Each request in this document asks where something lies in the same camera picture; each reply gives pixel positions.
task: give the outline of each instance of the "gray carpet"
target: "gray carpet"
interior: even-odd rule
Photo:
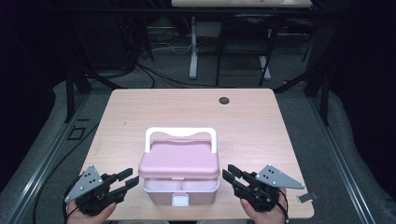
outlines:
[[[154,61],[140,59],[140,62],[173,79],[193,84],[183,85],[184,87],[215,88],[213,86],[216,72],[215,43],[215,39],[206,39],[202,43],[199,49],[198,78],[195,80],[189,79],[190,51],[179,55],[171,49],[158,49],[154,50]],[[304,63],[301,63],[300,60],[305,46],[304,42],[296,41],[290,37],[279,38],[269,66],[273,79],[265,82],[263,87],[276,88],[283,84],[283,80],[301,74],[304,71]],[[128,76],[111,80],[126,88],[150,88],[151,86],[150,77],[139,69],[135,69]],[[154,80],[154,88],[176,88],[164,82],[158,76],[154,76]],[[236,88],[257,88],[258,81],[257,77],[222,77],[220,85]],[[92,94],[80,98],[81,102],[84,102],[84,106],[72,124],[72,127],[75,126],[79,130],[85,130],[84,136],[87,136],[88,132],[100,121],[110,94],[110,90],[101,83],[95,80],[91,80],[91,83],[94,91]],[[304,83],[301,83],[289,91],[276,95],[305,183],[310,190],[319,195],[319,199],[313,202],[315,215],[304,220],[293,219],[291,223],[361,223],[343,179],[334,165],[330,145],[314,116],[316,112],[308,103],[308,99],[304,97],[303,88]],[[57,86],[54,91],[57,100],[48,122],[37,137],[20,169],[0,194],[0,223],[6,223],[25,186],[35,173],[36,167],[49,153],[52,143],[60,137],[59,133],[64,128],[66,112],[64,83]],[[354,148],[347,116],[341,102],[333,94],[330,97],[329,121],[334,137],[346,157],[364,198],[367,200],[375,221],[377,223],[396,223],[395,203],[376,184],[369,169]],[[79,138],[79,132],[75,130],[71,135],[71,132],[68,132],[66,139],[61,144],[60,154],[53,164],[58,163],[71,150],[73,152],[56,169],[43,188],[37,207],[37,223],[63,222],[62,195],[72,179],[79,175],[78,172],[85,160],[95,129],[76,147],[78,140],[73,140],[73,138]],[[33,205],[29,204],[29,209],[26,214],[23,214],[21,223],[32,223],[32,214]]]

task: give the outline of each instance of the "dark background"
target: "dark background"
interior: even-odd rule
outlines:
[[[32,0],[8,0],[1,8],[0,189],[3,189],[49,117],[55,100],[52,88],[65,80],[70,56],[78,56],[81,62],[91,65],[95,60],[86,50],[89,46],[75,47],[85,49],[81,52],[86,51],[87,55],[76,55],[65,48],[67,39],[63,31],[41,13]],[[357,150],[380,186],[393,199],[396,199],[393,178],[396,175],[393,165],[396,159],[395,8],[391,0],[363,1],[355,18],[358,22],[346,34],[348,41],[340,50],[331,82],[331,90],[344,103]],[[77,34],[86,29],[76,27]],[[103,22],[94,27],[114,29]],[[115,50],[115,53],[128,56],[130,51],[117,39],[119,36],[94,39],[101,38],[115,42],[117,47],[107,49],[104,45],[103,49],[96,49],[97,52]],[[118,68],[125,66],[122,62],[109,64]]]

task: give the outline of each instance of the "storage box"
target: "storage box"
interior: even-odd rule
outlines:
[[[151,141],[153,133],[166,133],[170,138]],[[209,133],[210,139],[188,138],[197,133]],[[154,203],[173,206],[213,203],[219,188],[215,130],[149,128],[138,173],[144,178],[143,189]]]

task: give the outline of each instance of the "desk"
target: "desk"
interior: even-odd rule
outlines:
[[[222,105],[220,97],[230,103]],[[82,167],[94,164],[100,174],[115,174],[128,167],[137,174],[149,127],[212,127],[218,133],[220,169],[228,164],[259,172],[273,164],[304,183],[276,98],[267,89],[154,89],[116,90]],[[213,204],[172,207],[154,204],[139,185],[130,189],[112,220],[199,220],[248,218],[233,188],[222,178]],[[123,186],[116,183],[113,189]],[[296,196],[307,189],[288,189],[291,218],[314,215],[312,203]]]
[[[173,7],[311,7],[311,0],[172,0]],[[196,21],[191,19],[191,63],[190,79],[196,79],[198,66],[198,49],[196,48]],[[259,58],[261,67],[265,65],[265,57]],[[271,80],[269,69],[264,75]]]

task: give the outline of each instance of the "box handle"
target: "box handle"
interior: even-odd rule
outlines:
[[[218,135],[213,128],[160,128],[151,127],[146,130],[145,153],[150,151],[150,137],[153,133],[167,133],[174,137],[188,137],[196,133],[209,133],[212,138],[212,153],[218,153]]]

